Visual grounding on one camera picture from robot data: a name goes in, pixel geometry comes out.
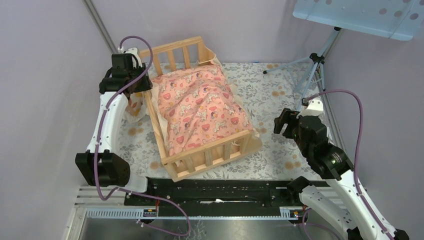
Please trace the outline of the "pink patterned bed cushion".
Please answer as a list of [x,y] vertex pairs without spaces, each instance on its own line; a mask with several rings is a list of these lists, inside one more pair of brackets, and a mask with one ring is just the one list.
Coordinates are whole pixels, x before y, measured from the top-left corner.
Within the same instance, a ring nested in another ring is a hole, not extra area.
[[169,156],[254,130],[219,64],[179,69],[152,83],[151,101]]

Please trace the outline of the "floral table mat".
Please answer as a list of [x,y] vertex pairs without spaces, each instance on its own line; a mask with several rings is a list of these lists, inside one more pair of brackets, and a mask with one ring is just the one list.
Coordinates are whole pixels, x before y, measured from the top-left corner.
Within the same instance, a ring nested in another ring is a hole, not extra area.
[[[298,105],[299,95],[293,92],[293,80],[303,76],[308,64],[298,63],[268,74],[263,71],[273,68],[272,63],[224,63],[222,66],[250,113],[262,140],[262,148],[244,158],[199,173],[196,178],[293,180],[303,176],[317,181],[320,177],[310,169],[296,144],[273,133],[274,118],[284,108],[294,109]],[[121,122],[115,152],[129,163],[133,173],[152,178],[169,177],[161,164],[149,116],[134,123]]]

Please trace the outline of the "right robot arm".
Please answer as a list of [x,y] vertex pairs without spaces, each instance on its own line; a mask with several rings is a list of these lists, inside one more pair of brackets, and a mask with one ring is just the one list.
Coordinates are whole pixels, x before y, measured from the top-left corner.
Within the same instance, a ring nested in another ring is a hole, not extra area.
[[325,197],[303,176],[291,181],[287,201],[293,206],[304,204],[318,213],[344,240],[408,240],[380,213],[361,182],[346,153],[330,143],[327,127],[319,115],[324,111],[320,98],[309,100],[302,111],[284,108],[274,119],[275,134],[294,140],[310,168],[339,196],[345,209]]

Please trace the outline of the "light blue perforated panel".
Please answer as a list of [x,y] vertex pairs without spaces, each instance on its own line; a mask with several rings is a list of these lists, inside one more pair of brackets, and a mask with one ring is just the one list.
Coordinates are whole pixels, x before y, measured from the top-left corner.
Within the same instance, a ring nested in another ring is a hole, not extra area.
[[293,16],[299,19],[410,41],[424,22],[422,0],[298,0]]

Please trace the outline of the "grey diagonal pole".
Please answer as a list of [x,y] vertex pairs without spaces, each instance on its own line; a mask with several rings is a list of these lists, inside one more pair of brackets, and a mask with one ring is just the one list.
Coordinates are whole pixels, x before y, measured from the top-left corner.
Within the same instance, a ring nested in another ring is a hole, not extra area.
[[101,38],[103,39],[107,49],[111,54],[118,54],[118,47],[115,45],[106,25],[103,22],[102,17],[100,16],[94,2],[92,0],[82,0],[85,8],[90,15],[94,25],[100,33]]

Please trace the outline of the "floral small pillow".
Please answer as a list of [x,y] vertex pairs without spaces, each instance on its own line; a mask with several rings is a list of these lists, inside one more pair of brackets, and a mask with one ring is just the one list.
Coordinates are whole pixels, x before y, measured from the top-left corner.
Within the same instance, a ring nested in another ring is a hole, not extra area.
[[140,121],[147,114],[146,92],[132,93],[125,109],[124,119],[130,123]]

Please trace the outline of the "wooden pet bed frame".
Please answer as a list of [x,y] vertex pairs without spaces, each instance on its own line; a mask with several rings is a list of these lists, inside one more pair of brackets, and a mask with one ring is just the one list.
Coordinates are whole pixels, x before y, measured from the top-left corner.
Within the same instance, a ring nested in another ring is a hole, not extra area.
[[156,77],[144,93],[160,161],[175,182],[262,147],[250,114],[201,36],[140,50]]

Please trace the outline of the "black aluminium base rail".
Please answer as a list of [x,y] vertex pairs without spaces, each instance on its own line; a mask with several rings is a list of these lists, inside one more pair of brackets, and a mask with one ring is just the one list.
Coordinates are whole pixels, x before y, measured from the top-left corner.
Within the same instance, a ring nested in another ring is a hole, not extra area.
[[[173,182],[150,178],[143,196],[116,191],[101,200],[91,186],[82,186],[75,206],[91,218],[152,220],[293,220],[303,203],[292,199],[290,181],[188,179]],[[329,200],[345,209],[324,181],[311,182]]]

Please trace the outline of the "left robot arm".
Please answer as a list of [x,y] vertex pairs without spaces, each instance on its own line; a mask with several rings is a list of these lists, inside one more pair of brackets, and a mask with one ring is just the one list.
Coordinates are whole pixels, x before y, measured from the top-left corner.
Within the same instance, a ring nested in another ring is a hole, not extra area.
[[153,84],[136,47],[111,56],[112,67],[99,83],[100,107],[93,136],[75,164],[90,186],[125,187],[135,182],[130,165],[116,152],[118,133],[130,97]]

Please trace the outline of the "black tripod stand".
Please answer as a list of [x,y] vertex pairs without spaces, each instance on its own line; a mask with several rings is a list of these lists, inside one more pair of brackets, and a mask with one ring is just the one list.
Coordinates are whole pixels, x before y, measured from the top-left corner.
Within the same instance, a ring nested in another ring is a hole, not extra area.
[[[312,52],[309,56],[288,62],[283,63],[280,66],[275,66],[273,68],[267,69],[263,71],[263,74],[269,74],[271,72],[277,70],[287,70],[290,78],[294,83],[294,93],[300,94],[301,98],[304,98],[309,91],[312,85],[321,85],[321,89],[323,91],[326,90],[325,83],[325,71],[324,64],[326,61],[325,53],[328,53],[331,46],[335,43],[336,38],[338,37],[340,31],[342,29],[340,27],[334,27],[318,52]],[[305,73],[302,75],[300,79],[296,79],[293,76],[291,67],[298,64],[308,63],[308,68]]]

